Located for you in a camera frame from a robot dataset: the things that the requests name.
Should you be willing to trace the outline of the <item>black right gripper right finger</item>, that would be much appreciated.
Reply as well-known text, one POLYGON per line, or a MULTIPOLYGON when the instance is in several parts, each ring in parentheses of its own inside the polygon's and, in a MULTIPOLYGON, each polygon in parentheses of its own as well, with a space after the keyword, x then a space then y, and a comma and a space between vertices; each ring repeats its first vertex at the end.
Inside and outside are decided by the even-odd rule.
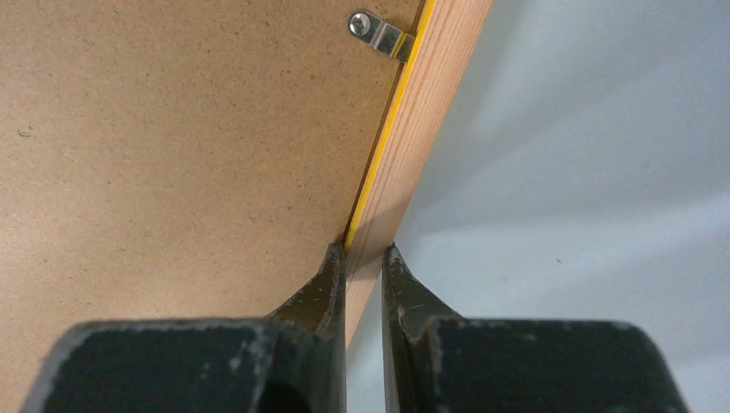
POLYGON ((389 412, 685 412, 665 358, 618 321, 464 317, 395 246, 382 261, 389 412))

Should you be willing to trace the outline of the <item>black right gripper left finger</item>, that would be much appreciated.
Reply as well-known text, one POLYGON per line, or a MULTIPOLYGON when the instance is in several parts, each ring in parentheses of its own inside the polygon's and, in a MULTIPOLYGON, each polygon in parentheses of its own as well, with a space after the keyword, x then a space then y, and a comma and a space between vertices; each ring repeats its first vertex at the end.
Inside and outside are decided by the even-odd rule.
POLYGON ((25 412, 343 412, 345 258, 263 317, 78 324, 54 344, 25 412))

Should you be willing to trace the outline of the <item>brown cardboard backing board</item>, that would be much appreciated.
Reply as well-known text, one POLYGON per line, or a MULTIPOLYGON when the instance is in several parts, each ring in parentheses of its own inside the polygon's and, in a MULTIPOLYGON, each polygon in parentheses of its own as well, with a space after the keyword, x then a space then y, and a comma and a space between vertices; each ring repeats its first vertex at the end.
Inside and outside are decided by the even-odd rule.
POLYGON ((417 1, 4 1, 1 409, 93 319, 265 313, 343 233, 417 1))

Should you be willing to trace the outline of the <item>yellow wooden picture frame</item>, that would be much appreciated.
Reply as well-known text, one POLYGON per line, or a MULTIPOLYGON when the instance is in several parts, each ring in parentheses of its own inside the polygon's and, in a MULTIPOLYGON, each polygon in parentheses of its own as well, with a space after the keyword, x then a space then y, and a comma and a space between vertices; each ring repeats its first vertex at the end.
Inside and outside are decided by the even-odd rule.
POLYGON ((374 290, 486 23, 490 1, 426 1, 344 234, 345 341, 374 290))

